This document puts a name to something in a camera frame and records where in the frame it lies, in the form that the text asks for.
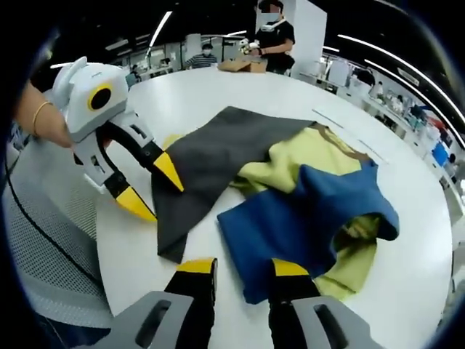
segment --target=white round table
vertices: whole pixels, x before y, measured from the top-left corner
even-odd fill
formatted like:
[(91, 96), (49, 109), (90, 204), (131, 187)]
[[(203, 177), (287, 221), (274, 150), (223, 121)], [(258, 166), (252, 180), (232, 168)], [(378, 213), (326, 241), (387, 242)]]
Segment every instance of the white round table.
[[(379, 240), (363, 290), (345, 304), (371, 326), (385, 348), (416, 349), (441, 319), (450, 280), (452, 239), (445, 197), (423, 161), (364, 111), (317, 87), (272, 73), (225, 73), (205, 68), (173, 73), (132, 87), (129, 104), (159, 145), (172, 134), (201, 127), (232, 105), (269, 116), (315, 120), (379, 164), (378, 184), (400, 217), (400, 236)], [(153, 207), (150, 175), (119, 145), (108, 154)], [(216, 216), (242, 198), (227, 189), (191, 230), (184, 260), (219, 260), (215, 325), (210, 348), (272, 348), (268, 303), (248, 305), (217, 227)], [(151, 290), (163, 290), (176, 265), (157, 255), (156, 225), (143, 222), (107, 196), (97, 204), (97, 243), (114, 315)]]

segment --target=blue cloth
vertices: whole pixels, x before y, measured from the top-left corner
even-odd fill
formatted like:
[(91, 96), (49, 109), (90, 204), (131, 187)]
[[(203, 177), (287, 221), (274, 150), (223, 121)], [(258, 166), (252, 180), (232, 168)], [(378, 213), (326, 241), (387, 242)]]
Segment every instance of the blue cloth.
[(360, 171), (337, 176), (301, 165), (291, 194), (271, 188), (218, 215), (246, 302), (267, 299), (272, 258), (297, 263), (313, 278), (331, 269), (333, 238), (355, 217), (379, 214), (378, 237), (397, 238), (399, 218), (379, 191), (377, 169), (365, 161)]

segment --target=striped shirt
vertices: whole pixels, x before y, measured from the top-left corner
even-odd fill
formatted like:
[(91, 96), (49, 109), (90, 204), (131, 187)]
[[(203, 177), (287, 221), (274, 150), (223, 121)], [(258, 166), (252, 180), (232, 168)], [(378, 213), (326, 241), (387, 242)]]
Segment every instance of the striped shirt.
[(211, 67), (212, 64), (217, 63), (218, 60), (213, 55), (205, 56), (203, 54), (195, 55), (194, 57), (190, 58), (186, 65), (191, 66), (193, 69), (197, 68), (207, 68)]

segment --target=black ceiling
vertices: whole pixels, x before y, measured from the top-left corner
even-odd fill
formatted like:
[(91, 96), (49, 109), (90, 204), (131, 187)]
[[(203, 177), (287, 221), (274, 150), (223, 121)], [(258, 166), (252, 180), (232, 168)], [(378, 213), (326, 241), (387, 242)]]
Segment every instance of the black ceiling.
[[(408, 8), (407, 15), (407, 12), (389, 6), (387, 1), (382, 0), (311, 2), (328, 13), (325, 44), (340, 49), (341, 56), (363, 65), (364, 59), (369, 59), (395, 73), (397, 67), (401, 67), (416, 76), (414, 72), (386, 55), (361, 44), (340, 39), (337, 35), (345, 34), (370, 42), (416, 66), (439, 84), (456, 104), (461, 104), (460, 92), (457, 92), (456, 82), (453, 80), (454, 75), (450, 74), (437, 48), (433, 49), (431, 41), (426, 39), (425, 32), (421, 30), (417, 21), (418, 14), (422, 15), (422, 18), (442, 35), (442, 42), (448, 45), (450, 52), (455, 55), (456, 62), (465, 62), (462, 60), (465, 56), (461, 47), (458, 47), (458, 42), (454, 43), (454, 40), (450, 39), (448, 27), (438, 19), (438, 16), (447, 11), (449, 24), (455, 25), (455, 16), (450, 7), (440, 7), (438, 4), (442, 2), (435, 1), (435, 7), (429, 11), (429, 5), (416, 7), (414, 2), (409, 1), (411, 7)], [(403, 9), (406, 8), (406, 1), (391, 0), (389, 3), (400, 4)], [(255, 28), (256, 0), (152, 0), (138, 1), (134, 5), (128, 2), (124, 7), (111, 10), (108, 9), (108, 3), (106, 4), (105, 7), (93, 6), (89, 10), (83, 9), (61, 22), (60, 37), (56, 40), (51, 63), (72, 61), (82, 55), (86, 55), (89, 61), (111, 62), (118, 57), (118, 52), (127, 49), (147, 49), (148, 41), (168, 10), (173, 11), (173, 15), (161, 31), (155, 45), (182, 41), (189, 33), (222, 34), (252, 31)], [(145, 41), (142, 40), (142, 44), (141, 40), (136, 40), (137, 37), (146, 35), (149, 36)], [(120, 39), (128, 39), (129, 43), (111, 51), (105, 49)], [(464, 123), (431, 87), (422, 84), (420, 90), (465, 133)]]

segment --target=chair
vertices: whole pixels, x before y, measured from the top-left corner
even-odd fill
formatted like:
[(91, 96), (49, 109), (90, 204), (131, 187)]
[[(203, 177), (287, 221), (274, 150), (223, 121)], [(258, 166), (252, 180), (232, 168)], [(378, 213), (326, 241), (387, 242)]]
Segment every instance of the chair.
[[(30, 142), (10, 172), (28, 215), (87, 273), (101, 281), (95, 241), (96, 195), (72, 153)], [(113, 316), (105, 293), (80, 272), (25, 218), (7, 185), (3, 192), (12, 256), (34, 310), (72, 326), (107, 329)]]

